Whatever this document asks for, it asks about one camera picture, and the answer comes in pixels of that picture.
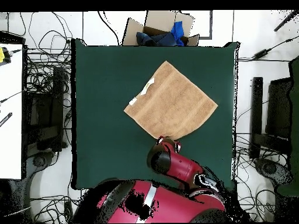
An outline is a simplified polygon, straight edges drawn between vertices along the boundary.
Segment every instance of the black stand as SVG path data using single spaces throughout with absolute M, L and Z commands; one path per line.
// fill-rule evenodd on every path
M 262 134 L 263 78 L 253 78 L 250 159 L 259 158 L 261 146 L 286 154 L 289 157 L 291 144 L 286 139 L 290 131 L 290 106 L 287 105 L 287 93 L 291 85 L 289 82 L 289 78 L 271 82 L 269 86 L 267 133 Z
M 277 32 L 283 25 L 293 19 L 297 14 L 299 14 L 299 10 L 294 10 L 291 12 L 275 29 L 274 31 Z

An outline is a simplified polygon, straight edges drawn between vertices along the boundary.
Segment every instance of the yellow object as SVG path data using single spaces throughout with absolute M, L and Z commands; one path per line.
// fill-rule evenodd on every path
M 3 59 L 5 58 L 3 49 L 0 47 L 0 62 L 3 62 Z

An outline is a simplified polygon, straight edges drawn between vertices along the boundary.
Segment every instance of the towel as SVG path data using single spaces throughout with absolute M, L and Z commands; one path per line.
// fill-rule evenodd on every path
M 165 61 L 124 109 L 155 139 L 177 140 L 198 129 L 217 104 Z

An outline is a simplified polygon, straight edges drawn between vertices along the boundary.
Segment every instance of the blue cloth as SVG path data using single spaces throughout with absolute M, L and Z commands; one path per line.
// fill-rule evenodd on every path
M 176 40 L 171 32 L 149 36 L 145 33 L 136 33 L 137 43 L 139 46 L 176 46 Z
M 175 22 L 173 25 L 173 28 L 171 30 L 172 35 L 174 36 L 176 43 L 178 46 L 184 46 L 183 41 L 180 39 L 184 36 L 184 30 L 183 30 L 183 22 Z
M 149 36 L 145 33 L 136 33 L 139 46 L 184 46 L 180 39 L 184 36 L 183 22 L 175 22 L 171 32 Z

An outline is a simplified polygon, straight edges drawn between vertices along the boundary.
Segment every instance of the power adapter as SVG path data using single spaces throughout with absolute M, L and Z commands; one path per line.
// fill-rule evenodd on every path
M 253 60 L 258 60 L 264 56 L 266 56 L 268 54 L 269 51 L 271 51 L 272 49 L 264 49 L 262 51 L 259 51 L 258 53 L 256 53 L 254 56 L 253 56 Z
M 67 216 L 67 223 L 73 218 L 72 202 L 70 200 L 64 202 L 64 215 Z

